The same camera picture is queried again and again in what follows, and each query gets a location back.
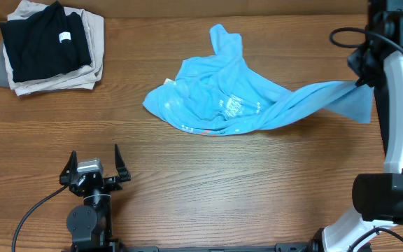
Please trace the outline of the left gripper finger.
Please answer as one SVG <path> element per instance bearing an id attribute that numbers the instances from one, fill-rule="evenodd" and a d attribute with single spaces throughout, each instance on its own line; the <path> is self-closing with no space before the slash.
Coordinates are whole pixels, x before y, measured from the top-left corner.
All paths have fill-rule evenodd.
<path id="1" fill-rule="evenodd" d="M 59 184 L 62 186 L 69 186 L 73 180 L 73 176 L 77 174 L 77 155 L 73 150 L 70 154 L 69 160 L 59 175 Z"/>
<path id="2" fill-rule="evenodd" d="M 115 168 L 118 172 L 118 176 L 121 182 L 127 182 L 131 180 L 131 174 L 129 173 L 127 166 L 122 159 L 120 149 L 118 145 L 115 145 Z"/>

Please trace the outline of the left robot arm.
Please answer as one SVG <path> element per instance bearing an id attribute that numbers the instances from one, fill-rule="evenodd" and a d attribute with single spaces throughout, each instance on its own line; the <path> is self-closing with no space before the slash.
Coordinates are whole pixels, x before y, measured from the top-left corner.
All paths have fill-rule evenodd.
<path id="1" fill-rule="evenodd" d="M 116 176 L 105 177 L 99 158 L 79 162 L 72 152 L 59 175 L 59 183 L 83 198 L 83 203 L 69 213 L 66 225 L 72 236 L 71 251 L 126 251 L 127 247 L 113 238 L 111 193 L 123 189 L 131 175 L 115 150 Z"/>

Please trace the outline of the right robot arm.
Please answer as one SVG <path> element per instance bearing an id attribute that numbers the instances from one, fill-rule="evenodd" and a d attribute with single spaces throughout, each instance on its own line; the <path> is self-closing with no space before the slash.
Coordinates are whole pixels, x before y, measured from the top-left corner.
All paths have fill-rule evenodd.
<path id="1" fill-rule="evenodd" d="M 359 174 L 353 206 L 306 244 L 277 251 L 369 251 L 381 232 L 403 225 L 403 0 L 370 0 L 365 41 L 352 46 L 349 67 L 359 85 L 373 87 L 385 162 L 380 174 Z"/>

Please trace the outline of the light blue printed t-shirt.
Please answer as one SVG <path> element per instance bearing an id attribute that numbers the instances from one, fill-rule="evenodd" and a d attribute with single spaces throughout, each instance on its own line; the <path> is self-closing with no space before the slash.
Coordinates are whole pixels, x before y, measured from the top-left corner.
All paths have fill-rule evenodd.
<path id="1" fill-rule="evenodd" d="M 191 134 L 227 136 L 273 130 L 327 109 L 358 123 L 372 117 L 373 90 L 353 81 L 329 81 L 288 90 L 251 70 L 240 34 L 210 29 L 214 54 L 183 61 L 175 79 L 149 92 L 143 106 Z"/>

